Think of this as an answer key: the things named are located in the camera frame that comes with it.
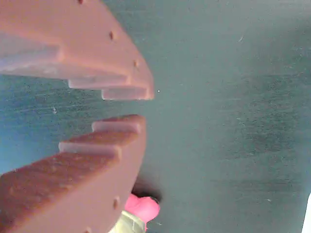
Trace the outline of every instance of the small hole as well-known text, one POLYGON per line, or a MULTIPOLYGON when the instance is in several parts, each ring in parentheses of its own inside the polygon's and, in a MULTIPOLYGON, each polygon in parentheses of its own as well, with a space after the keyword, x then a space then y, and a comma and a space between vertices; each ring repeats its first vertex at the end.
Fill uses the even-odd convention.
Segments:
POLYGON ((119 205, 120 205, 120 198, 119 197, 115 197, 114 200, 113 200, 113 208, 116 210, 119 205))
POLYGON ((139 66, 139 63, 138 63, 138 61, 134 61, 134 67, 138 67, 139 66))
POLYGON ((114 40, 115 34, 113 32, 109 32, 109 38, 110 38, 110 40, 114 40))

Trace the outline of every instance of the brown plastic piece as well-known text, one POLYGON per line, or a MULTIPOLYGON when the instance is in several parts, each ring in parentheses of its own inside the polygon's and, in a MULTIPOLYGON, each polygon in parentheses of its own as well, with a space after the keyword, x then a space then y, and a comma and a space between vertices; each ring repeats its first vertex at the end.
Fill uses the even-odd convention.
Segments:
POLYGON ((93 123, 60 153, 0 177, 0 233, 106 233, 130 195, 146 144, 145 119, 93 123))
POLYGON ((1 0, 0 73, 68 79, 103 99, 153 99, 142 55, 99 0, 1 0))

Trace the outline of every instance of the table surface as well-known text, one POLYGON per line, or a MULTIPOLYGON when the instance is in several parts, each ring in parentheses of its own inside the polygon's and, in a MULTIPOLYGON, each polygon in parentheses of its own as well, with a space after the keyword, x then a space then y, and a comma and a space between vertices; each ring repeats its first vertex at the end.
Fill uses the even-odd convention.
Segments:
POLYGON ((141 114, 135 187, 152 233, 299 233, 311 192, 311 3, 107 0, 155 77, 153 101, 0 78, 0 172, 56 153, 96 119, 141 114))

